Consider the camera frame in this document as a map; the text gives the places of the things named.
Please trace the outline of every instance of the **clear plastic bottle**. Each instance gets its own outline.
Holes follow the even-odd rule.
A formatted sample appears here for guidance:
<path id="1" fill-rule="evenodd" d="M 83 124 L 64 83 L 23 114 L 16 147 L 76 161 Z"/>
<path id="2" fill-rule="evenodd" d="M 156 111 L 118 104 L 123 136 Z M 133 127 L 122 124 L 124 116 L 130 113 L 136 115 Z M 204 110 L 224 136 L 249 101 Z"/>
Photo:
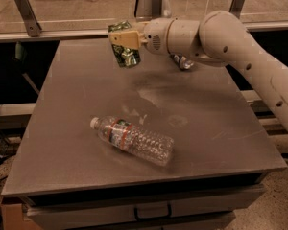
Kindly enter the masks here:
<path id="1" fill-rule="evenodd" d="M 95 117 L 90 126 L 98 130 L 98 136 L 103 141 L 159 166 L 165 166 L 171 159 L 174 146 L 171 137 L 112 116 Z"/>

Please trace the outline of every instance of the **table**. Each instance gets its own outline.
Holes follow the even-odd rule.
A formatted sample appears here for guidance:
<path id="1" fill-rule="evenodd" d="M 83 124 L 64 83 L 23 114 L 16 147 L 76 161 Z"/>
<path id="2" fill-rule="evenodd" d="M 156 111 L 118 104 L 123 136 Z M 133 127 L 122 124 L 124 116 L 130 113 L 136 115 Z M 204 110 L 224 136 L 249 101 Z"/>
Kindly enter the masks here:
<path id="1" fill-rule="evenodd" d="M 221 228 L 286 168 L 225 68 L 141 59 L 119 68 L 106 38 L 60 43 L 2 193 L 42 227 Z M 96 115 L 173 137 L 173 160 L 161 168 L 104 143 Z"/>

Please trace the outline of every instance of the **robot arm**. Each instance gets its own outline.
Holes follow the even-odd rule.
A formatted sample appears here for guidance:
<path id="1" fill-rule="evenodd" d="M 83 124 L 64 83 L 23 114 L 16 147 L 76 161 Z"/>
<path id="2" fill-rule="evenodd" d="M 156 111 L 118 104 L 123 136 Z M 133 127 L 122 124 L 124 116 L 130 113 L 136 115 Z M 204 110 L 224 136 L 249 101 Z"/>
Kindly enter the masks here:
<path id="1" fill-rule="evenodd" d="M 182 55 L 208 65 L 230 64 L 288 131 L 288 67 L 262 49 L 231 13 L 215 11 L 201 23 L 159 18 L 145 25 L 144 34 L 121 32 L 109 38 L 125 47 L 144 44 L 153 54 Z"/>

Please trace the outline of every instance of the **bottle cap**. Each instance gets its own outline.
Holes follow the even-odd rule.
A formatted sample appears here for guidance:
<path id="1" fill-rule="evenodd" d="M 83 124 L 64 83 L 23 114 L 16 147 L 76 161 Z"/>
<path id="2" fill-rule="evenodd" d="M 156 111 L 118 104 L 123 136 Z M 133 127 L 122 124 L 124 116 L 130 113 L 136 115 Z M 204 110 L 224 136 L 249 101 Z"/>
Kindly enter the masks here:
<path id="1" fill-rule="evenodd" d="M 97 123 L 97 121 L 99 120 L 98 117 L 94 117 L 91 121 L 90 121 L 90 127 L 91 128 L 95 128 L 95 125 Z"/>

